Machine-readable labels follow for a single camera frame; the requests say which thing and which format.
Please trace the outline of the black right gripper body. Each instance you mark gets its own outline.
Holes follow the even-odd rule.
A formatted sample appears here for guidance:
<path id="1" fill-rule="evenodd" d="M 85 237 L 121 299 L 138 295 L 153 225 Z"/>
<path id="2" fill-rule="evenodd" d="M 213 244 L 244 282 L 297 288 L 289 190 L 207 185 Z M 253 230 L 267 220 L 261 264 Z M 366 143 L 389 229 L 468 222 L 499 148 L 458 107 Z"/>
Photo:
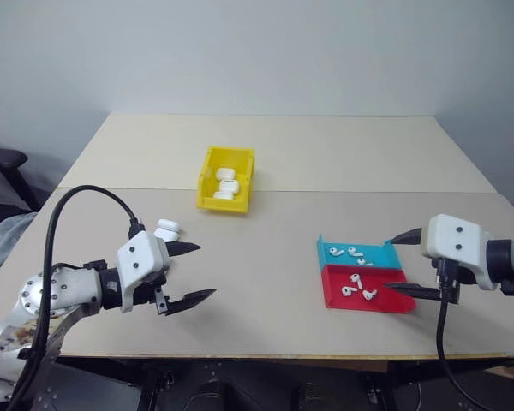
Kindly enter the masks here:
<path id="1" fill-rule="evenodd" d="M 458 304 L 460 294 L 458 262 L 446 258 L 436 258 L 432 259 L 432 267 L 436 269 L 437 274 L 437 288 L 433 289 L 433 299 Z"/>

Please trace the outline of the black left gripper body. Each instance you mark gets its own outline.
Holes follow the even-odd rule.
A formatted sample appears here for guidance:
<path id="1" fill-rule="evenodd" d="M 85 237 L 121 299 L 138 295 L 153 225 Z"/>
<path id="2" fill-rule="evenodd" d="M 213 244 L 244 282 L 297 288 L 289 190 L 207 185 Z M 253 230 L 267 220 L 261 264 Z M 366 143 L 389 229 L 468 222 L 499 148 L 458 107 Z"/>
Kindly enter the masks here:
<path id="1" fill-rule="evenodd" d="M 134 289 L 133 305 L 154 304 L 159 315 L 168 315 L 169 297 L 163 290 L 166 282 L 167 279 L 164 271 L 149 274 Z"/>

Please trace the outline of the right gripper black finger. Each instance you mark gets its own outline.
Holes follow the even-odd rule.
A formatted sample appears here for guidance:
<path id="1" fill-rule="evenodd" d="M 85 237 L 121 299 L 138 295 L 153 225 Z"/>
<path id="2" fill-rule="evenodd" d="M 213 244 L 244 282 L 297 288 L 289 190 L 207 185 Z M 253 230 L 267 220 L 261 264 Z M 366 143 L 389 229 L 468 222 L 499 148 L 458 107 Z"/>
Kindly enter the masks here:
<path id="1" fill-rule="evenodd" d="M 395 235 L 387 242 L 393 245 L 419 245 L 421 243 L 422 228 L 410 229 L 402 234 Z"/>
<path id="2" fill-rule="evenodd" d="M 440 301 L 442 298 L 439 289 L 423 287 L 417 283 L 384 283 L 384 286 L 415 299 Z"/>

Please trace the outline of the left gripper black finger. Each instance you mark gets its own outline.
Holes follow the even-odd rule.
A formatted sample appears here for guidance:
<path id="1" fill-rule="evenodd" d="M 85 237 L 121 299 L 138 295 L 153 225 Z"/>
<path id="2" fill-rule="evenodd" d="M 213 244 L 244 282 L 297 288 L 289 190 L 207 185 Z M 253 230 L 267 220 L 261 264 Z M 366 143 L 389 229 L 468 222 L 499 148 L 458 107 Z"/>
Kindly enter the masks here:
<path id="1" fill-rule="evenodd" d="M 169 257 L 176 257 L 200 250 L 199 245 L 185 241 L 169 241 L 165 243 L 165 247 Z"/>
<path id="2" fill-rule="evenodd" d="M 182 299 L 177 301 L 170 301 L 169 298 L 166 298 L 166 311 L 164 315 L 170 316 L 194 308 L 210 297 L 215 291 L 216 289 L 203 289 L 191 292 L 185 294 Z"/>

